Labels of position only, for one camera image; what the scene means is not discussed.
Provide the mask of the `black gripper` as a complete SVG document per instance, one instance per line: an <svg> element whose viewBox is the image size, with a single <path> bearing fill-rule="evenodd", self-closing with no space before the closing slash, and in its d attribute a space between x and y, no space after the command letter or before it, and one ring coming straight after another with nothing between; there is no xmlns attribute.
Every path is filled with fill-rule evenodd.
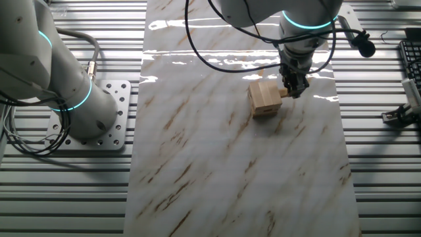
<svg viewBox="0 0 421 237"><path fill-rule="evenodd" d="M309 82L305 74L295 72L285 63L281 63L279 73L282 75L282 82L288 94L296 99L309 87Z"/></svg>

